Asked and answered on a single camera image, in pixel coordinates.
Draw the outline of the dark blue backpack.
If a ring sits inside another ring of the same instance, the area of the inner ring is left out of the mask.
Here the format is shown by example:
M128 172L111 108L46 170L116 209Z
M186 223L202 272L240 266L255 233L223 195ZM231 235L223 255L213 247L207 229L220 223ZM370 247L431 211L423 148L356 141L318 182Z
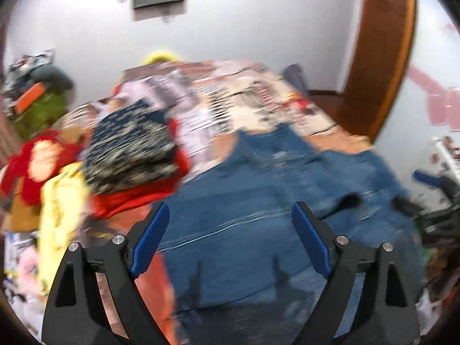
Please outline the dark blue backpack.
M304 97L309 96L309 87L300 64L287 66L282 72L283 80L299 90Z

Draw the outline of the grey pillow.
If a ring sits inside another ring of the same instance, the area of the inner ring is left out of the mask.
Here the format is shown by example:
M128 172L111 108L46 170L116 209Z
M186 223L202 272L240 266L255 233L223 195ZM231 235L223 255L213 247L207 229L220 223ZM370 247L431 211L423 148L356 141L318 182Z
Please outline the grey pillow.
M30 72L31 79L36 83L42 83L46 90L65 92L73 89L73 81L58 67L48 64L42 65Z

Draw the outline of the white sliding door with hearts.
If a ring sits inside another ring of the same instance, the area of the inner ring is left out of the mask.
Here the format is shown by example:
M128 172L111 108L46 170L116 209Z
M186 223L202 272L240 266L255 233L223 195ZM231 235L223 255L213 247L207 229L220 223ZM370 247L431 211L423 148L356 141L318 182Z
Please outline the white sliding door with hearts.
M374 147L411 200L429 210L448 204L413 178L415 170L457 174L443 152L459 152L459 30L438 0L417 0L405 76Z

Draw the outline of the striped brown curtain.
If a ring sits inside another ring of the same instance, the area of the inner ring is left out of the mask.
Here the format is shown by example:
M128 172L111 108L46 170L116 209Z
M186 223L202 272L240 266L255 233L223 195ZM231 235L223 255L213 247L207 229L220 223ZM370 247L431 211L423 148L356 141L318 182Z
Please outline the striped brown curtain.
M1 88L5 82L5 70L3 60L5 54L5 25L1 26ZM12 155L19 152L23 141L10 123L9 118L5 114L3 96L1 95L1 112L0 112L0 161L1 168L4 167Z

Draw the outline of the wooden wardrobe frame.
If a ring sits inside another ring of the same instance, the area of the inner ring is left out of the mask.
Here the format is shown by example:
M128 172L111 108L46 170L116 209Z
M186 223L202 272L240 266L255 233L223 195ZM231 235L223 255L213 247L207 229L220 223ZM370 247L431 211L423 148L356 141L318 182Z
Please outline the wooden wardrobe frame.
M377 138L399 91L415 30L416 0L363 0L338 123Z

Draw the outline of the yellow garment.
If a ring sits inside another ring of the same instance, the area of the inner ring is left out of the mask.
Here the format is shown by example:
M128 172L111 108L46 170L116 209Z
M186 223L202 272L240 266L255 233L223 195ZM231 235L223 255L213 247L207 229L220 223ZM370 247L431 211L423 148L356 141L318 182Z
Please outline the yellow garment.
M89 194L80 161L63 167L41 188L37 281L45 296L49 295L69 243L76 237L80 213Z

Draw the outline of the printed newspaper pattern bedspread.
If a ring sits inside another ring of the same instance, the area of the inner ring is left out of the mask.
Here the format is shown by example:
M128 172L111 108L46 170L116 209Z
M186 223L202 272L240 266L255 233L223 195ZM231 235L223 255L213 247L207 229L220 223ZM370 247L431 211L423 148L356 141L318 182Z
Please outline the printed newspaper pattern bedspread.
M154 320L173 344L185 273L179 259L212 247L203 256L206 302L222 306L247 298L266 285L250 274L255 248L276 230L291 231L292 200L268 168L252 167L249 153L282 131L288 154L325 150L358 154L368 138L348 133L299 90L254 62L165 62L125 71L113 95L85 103L61 120L65 138L88 137L111 111L139 100L164 111L177 124L178 145L190 170L167 197L172 220L192 244L165 237L139 291Z

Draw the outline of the red plush toy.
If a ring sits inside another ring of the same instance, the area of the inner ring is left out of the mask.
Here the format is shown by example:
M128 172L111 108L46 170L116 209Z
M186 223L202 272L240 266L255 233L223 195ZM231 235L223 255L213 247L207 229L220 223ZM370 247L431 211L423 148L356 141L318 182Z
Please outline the red plush toy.
M43 131L35 139L23 144L20 152L9 159L1 179L1 192L12 194L15 183L23 179L20 189L23 202L29 206L41 204L41 189L68 164L78 160L83 146L69 143L53 129Z

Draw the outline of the yellow chair back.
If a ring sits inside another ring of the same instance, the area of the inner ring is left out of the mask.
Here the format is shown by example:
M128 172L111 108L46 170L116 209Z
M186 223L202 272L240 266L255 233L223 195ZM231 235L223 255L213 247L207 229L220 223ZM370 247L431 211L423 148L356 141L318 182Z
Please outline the yellow chair back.
M165 63L165 62L180 62L182 59L172 51L159 49L149 53L142 61L143 66Z

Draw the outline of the blue denim jacket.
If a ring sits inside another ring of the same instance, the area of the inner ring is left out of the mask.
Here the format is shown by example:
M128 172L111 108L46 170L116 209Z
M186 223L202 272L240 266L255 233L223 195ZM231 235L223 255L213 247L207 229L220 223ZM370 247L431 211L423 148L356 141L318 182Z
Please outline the blue denim jacket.
M413 221L391 201L404 191L371 151L319 152L288 125L239 133L230 156L166 199L159 251L190 344L291 344L325 285L292 225L305 202L360 245L391 243L415 296L425 267Z

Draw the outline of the navy patterned folded garment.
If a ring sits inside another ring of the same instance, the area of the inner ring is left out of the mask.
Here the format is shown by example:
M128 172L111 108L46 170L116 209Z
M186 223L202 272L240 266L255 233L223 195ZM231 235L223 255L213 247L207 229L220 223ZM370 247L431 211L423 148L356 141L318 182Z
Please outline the navy patterned folded garment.
M95 195L113 194L179 171L177 144L162 111L143 100L113 111L92 132L83 172Z

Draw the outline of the red folded garment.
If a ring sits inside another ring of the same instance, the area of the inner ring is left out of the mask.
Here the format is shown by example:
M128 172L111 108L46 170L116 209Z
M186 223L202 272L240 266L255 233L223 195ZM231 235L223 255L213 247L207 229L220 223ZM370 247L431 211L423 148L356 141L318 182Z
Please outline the red folded garment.
M83 172L91 190L90 199L96 218L108 219L115 214L163 200L171 195L191 168L189 159L181 147L176 149L172 163L175 164L176 170L169 177L102 194L97 194L95 181L90 179L89 170L84 167Z

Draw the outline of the orange box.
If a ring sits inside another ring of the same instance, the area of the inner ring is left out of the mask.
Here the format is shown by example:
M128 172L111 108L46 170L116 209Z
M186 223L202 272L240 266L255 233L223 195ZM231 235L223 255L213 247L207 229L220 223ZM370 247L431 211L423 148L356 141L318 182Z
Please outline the orange box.
M43 96L45 86L43 83L35 83L28 91L26 91L16 102L14 110L16 114L21 114L28 109L34 101Z

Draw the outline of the green patterned box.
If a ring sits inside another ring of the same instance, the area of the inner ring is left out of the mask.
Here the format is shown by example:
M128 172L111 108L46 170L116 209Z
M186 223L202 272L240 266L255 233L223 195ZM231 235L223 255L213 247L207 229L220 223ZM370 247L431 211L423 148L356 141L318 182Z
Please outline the green patterned box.
M29 141L44 130L50 129L68 111L63 92L47 91L23 113L12 117L11 122L23 142Z

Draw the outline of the wooden bedside board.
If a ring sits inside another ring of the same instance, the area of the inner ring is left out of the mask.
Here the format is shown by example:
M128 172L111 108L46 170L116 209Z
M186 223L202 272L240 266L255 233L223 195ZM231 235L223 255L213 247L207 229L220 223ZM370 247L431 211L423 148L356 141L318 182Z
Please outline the wooden bedside board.
M12 191L11 208L9 212L10 232L37 231L40 227L40 206L30 206L22 197L23 178L16 181Z

